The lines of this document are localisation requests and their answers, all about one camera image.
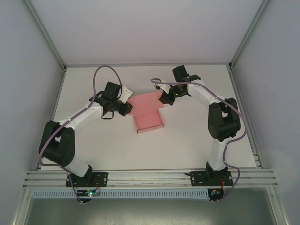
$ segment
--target gray wall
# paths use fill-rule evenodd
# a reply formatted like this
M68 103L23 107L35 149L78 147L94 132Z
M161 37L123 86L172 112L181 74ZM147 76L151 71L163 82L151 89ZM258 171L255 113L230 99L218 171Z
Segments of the gray wall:
M266 165L300 224L300 1L274 0L236 70Z
M34 169L60 68L20 0L0 0L0 223Z

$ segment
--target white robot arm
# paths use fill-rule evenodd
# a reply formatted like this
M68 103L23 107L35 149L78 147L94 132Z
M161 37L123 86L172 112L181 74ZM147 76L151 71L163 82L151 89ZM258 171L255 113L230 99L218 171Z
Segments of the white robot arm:
M88 102L84 108L72 116L59 122L49 121L44 129L39 152L59 127L67 123L64 128L53 138L46 147L43 157L63 166L73 175L84 178L92 168L83 162L75 153L75 136L78 135L95 119L103 118L107 112L118 112L125 116L130 113L132 105L127 100L133 95L133 91L125 86L108 82L104 91L99 92L94 102Z
M173 74L178 84L171 86L164 81L155 84L157 89L163 90L159 100L164 104L173 105L176 98L188 95L196 98L208 108L208 130L213 139L202 186L205 186L203 183L206 179L208 185L212 183L220 184L225 176L229 177L228 168L223 162L223 152L227 143L240 130L240 118L230 107L227 107L227 105L202 87L205 85L200 77L197 75L190 76L184 66L176 67L173 70ZM225 101L237 109L237 103L234 98L225 99Z

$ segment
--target red wire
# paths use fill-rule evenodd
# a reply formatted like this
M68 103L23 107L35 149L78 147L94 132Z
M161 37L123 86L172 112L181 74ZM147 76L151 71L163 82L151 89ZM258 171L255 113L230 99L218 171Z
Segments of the red wire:
M222 189L223 189L223 187L224 187L224 184L225 184L225 182L224 182L224 180L223 180L223 179L221 180L221 183L222 183L222 186L221 186L220 190L222 190Z
M100 182L97 180L97 178L94 178L94 181L97 182L97 188L95 189L95 191L98 189Z

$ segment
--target pink fabric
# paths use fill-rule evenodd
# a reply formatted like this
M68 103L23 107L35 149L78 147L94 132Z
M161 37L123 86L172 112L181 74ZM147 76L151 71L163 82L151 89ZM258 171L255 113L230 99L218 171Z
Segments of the pink fabric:
M160 117L159 110L164 107L159 101L160 91L150 92L133 96L128 100L133 108L129 115L133 115L137 133L163 128L164 123Z

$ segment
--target cable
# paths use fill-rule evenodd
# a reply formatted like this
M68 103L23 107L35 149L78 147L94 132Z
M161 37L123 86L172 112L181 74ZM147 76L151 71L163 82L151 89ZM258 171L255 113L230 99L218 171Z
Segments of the cable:
M98 185L100 184L100 181L98 181L98 179L97 179L96 177L95 177L95 181L98 182L98 183L97 183L97 188L99 188L99 189L98 189L98 193L99 193L99 195L100 195L100 187L98 186Z
M94 181L96 181L97 182L97 188L94 190L95 192L97 191L97 189L99 188L99 184L100 184L100 182L98 181L98 179L97 178L94 178Z
M224 182L224 180L222 179L222 180L221 180L221 184L222 184L222 185L221 185L220 190L222 190L222 189L224 188L224 183L225 183L225 182Z
M121 86L121 95L122 95L122 86L123 86L123 85L122 85L121 79L120 79L120 77L119 77L117 71L115 71L114 68L112 68L112 67L110 67L110 66L108 66L108 65L103 65L103 66L98 67L98 68L96 69L95 73L94 73L94 76L93 76L93 98L92 98L91 102L89 103L88 107L85 107L85 108L82 109L80 112L78 112L77 114L75 114L74 116L72 116L72 117L70 118L70 120L66 121L66 122L65 122L63 125L61 125L56 131L54 131L53 134L49 137L49 139L46 141L46 143L45 143L44 146L42 147L41 152L40 152L40 154L39 154L39 156L38 156L38 163L39 163L40 165L42 165L42 166L58 166L58 167L60 167L61 169L63 169L64 171L66 171L66 172L68 173L68 177L69 177L69 179L70 179L70 183L71 183L72 189L73 189L73 191L74 191L74 193L75 193L75 195L76 195L76 197L77 197L77 199L78 199L78 201L79 201L80 203L82 203L83 201L79 198L79 196L78 196L78 194L77 194L77 192L76 192L76 190L75 190L75 188L74 188L74 185L73 185L73 182L72 182L71 176L70 176L70 173L71 173L71 172L70 172L68 169L66 169L65 167L63 167L63 166L61 166L61 165L59 165L59 164L44 164L44 163L42 162L42 157L43 157L43 153L44 153L45 149L47 148L47 146L49 145L50 141L51 141L53 138L55 138L55 136L56 136L56 135L57 135L57 134L58 134L58 133L59 133L59 132L60 132L60 131L68 124L68 123L70 123L70 122L71 122L72 120L74 120L76 117L78 117L79 115L81 115L82 113L84 113L86 110L88 110L88 109L91 107L91 105L94 103L95 98L96 98L96 74L97 74L97 72L98 72L99 69L104 68L104 67L110 68L110 69L116 74L116 76L117 76L117 78L118 78L118 80L119 80L120 86Z
M246 122L246 119L243 117L243 115L235 108L233 107L231 104L229 104L228 102L226 102L225 100L221 99L218 95L216 95L213 91L211 91L208 87L206 87L204 84L199 84L199 83L193 83L193 82L178 82L178 83L175 83L175 82L161 82L161 80L159 78L152 78L151 79L151 82L152 83L155 83L155 84L167 84L167 85L181 85L181 84L192 84L192 85L197 85L201 88L204 88L206 89L213 97L215 97L217 100L223 102L225 105L227 105L228 107L230 107L232 110L234 110L238 115L239 117L242 119L243 123L244 123L244 127L245 127L245 131L244 133L238 137L238 138L235 138L235 139L232 139L230 141L228 141L226 143L226 146L224 148L224 151L223 151L223 156L222 156L222 160L224 162L224 164L230 168L233 168L233 169L236 169L238 171L238 177L237 179L235 180L235 182L233 183L233 185L231 186L231 188L229 189L229 191L227 192L227 194L222 198L220 199L220 201L224 200L225 197L227 197L233 190L233 188L236 186L236 184L238 183L239 179L240 179L240 169L236 166L233 166L233 165L229 165L228 163L226 163L225 161L225 156L226 156L226 152L227 152L227 148L228 148L228 145L230 143L233 143L233 142L236 142L236 141L239 141L240 139L242 139L243 137L246 136L247 134L247 131L248 131L248 124Z

